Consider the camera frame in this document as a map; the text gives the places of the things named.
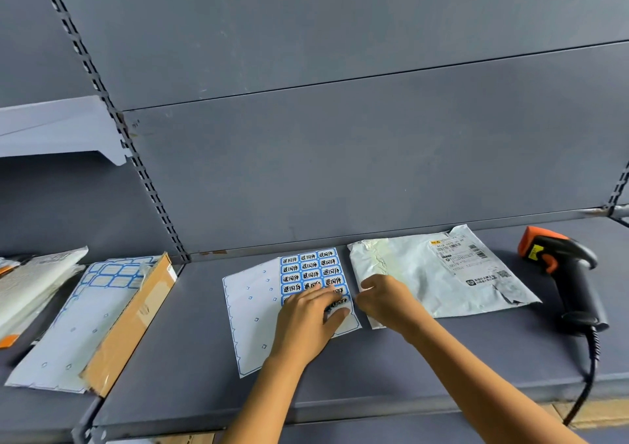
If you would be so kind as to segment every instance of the hand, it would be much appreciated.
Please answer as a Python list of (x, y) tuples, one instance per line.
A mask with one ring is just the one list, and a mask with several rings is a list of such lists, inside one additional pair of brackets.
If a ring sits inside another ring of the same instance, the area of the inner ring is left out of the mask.
[(334, 289), (320, 285), (288, 297), (277, 314), (270, 356), (303, 370), (322, 351), (349, 314), (347, 308), (341, 308), (323, 322), (325, 309), (339, 298)]
[(356, 296), (358, 308), (402, 335), (419, 319), (429, 317), (411, 290), (390, 275), (372, 275), (360, 287), (365, 291)]

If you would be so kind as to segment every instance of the orange and black barcode scanner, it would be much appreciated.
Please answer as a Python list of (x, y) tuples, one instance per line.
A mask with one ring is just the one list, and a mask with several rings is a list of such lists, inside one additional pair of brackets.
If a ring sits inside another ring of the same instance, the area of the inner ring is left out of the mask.
[(587, 271), (598, 265), (592, 250), (565, 235), (529, 225), (518, 245), (525, 260), (538, 263), (554, 279), (563, 302), (558, 315), (559, 330), (585, 335), (589, 347), (590, 371), (583, 392), (563, 420), (566, 426), (587, 399), (594, 384), (601, 354), (598, 332), (609, 328), (607, 313), (596, 289), (587, 280)]

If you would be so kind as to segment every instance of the forearm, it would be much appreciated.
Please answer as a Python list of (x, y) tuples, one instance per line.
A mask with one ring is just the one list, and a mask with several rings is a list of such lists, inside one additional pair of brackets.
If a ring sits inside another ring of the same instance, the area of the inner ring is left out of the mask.
[(269, 357), (221, 444), (276, 444), (303, 369)]
[(487, 443), (584, 443), (502, 379), (428, 313), (404, 333)]

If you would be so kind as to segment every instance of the black coiled cord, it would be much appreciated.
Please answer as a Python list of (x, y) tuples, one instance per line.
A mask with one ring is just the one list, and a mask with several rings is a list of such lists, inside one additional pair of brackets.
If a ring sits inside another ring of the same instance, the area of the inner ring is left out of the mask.
[(596, 377), (596, 369), (598, 368), (598, 361), (601, 359), (601, 343), (598, 340), (598, 332), (596, 331), (596, 327), (591, 326), (588, 330), (586, 330), (586, 339), (587, 339), (587, 348), (589, 350), (590, 355), (590, 371), (586, 376), (586, 385), (581, 391), (581, 394), (577, 398), (577, 401), (574, 402), (574, 405), (568, 415), (563, 420), (563, 425), (568, 426), (574, 416), (577, 415), (583, 403), (586, 402), (587, 396), (589, 396), (590, 391), (592, 391), (592, 386), (594, 385), (594, 378)]

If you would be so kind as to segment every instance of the barcode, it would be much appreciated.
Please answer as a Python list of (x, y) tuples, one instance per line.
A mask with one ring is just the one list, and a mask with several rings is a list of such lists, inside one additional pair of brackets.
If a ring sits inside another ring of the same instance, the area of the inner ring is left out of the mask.
[(478, 247), (476, 247), (476, 245), (470, 245), (470, 249), (472, 249), (472, 252), (474, 252), (476, 255), (478, 255), (480, 258), (487, 258), (487, 255), (485, 255), (485, 253), (479, 249)]
[(443, 252), (444, 250), (447, 250), (447, 249), (449, 249), (449, 248), (457, 248), (457, 247), (459, 247), (459, 246), (460, 246), (460, 244), (455, 242), (455, 243), (453, 243), (453, 244), (449, 244), (449, 245), (448, 245), (448, 244), (446, 244), (446, 245), (440, 245), (440, 246), (439, 246), (439, 247), (437, 247), (436, 249), (437, 249), (439, 252)]

